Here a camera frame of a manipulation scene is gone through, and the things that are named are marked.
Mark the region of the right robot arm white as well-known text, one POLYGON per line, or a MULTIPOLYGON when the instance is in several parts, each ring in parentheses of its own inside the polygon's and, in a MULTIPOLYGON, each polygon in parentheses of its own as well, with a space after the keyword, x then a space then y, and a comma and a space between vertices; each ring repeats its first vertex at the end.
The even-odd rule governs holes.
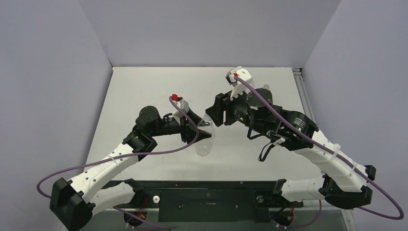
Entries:
POLYGON ((237 97, 220 93, 206 114, 216 126, 240 122, 248 128, 248 139, 267 137, 271 147, 281 146, 320 168, 322 175, 317 178, 278 180, 271 193, 275 204, 325 200, 338 208, 353 209, 371 203, 372 190, 367 183, 375 179, 376 168, 345 156, 305 114, 274 105, 271 91, 258 88, 237 97))

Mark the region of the blue white bottle cap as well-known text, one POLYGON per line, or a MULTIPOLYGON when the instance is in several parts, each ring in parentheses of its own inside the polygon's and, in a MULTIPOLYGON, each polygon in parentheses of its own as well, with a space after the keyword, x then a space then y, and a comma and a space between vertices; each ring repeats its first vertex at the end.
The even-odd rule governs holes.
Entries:
POLYGON ((212 124, 212 123, 213 123, 212 118, 211 118, 209 115, 207 115, 207 114, 205 114, 205 115, 203 116, 203 121, 206 122, 206 123, 209 123, 209 124, 212 124))

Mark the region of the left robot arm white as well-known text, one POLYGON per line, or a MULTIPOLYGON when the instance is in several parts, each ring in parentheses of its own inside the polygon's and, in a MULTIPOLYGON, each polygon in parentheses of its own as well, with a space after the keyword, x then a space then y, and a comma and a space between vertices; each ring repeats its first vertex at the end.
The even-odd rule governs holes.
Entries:
POLYGON ((52 186, 50 209, 69 231, 78 231, 101 211, 121 204, 138 207, 143 193, 133 180, 109 189, 104 186, 126 168, 150 153, 156 136, 180 134, 187 144, 212 137, 208 131, 195 128, 201 117, 190 109, 160 117, 154 106, 141 109, 136 125, 118 146, 97 164, 69 180, 58 179, 52 186))

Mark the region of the clear plastic bottle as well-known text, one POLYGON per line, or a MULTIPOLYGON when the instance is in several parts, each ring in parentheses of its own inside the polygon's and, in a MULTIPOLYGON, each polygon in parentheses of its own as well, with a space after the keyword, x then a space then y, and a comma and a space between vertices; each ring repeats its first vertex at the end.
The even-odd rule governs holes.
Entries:
POLYGON ((195 151, 199 156, 207 156, 213 148, 216 126, 212 118, 205 114, 197 125, 199 139, 195 143, 195 151))

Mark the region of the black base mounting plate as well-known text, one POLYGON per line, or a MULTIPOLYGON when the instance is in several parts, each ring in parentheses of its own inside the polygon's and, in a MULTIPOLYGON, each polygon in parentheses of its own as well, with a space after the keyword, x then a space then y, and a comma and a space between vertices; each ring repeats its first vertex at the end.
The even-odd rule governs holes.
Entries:
POLYGON ((276 181, 146 181, 127 180, 136 194, 120 208, 159 223, 269 222, 272 212, 303 208, 289 202, 276 181))

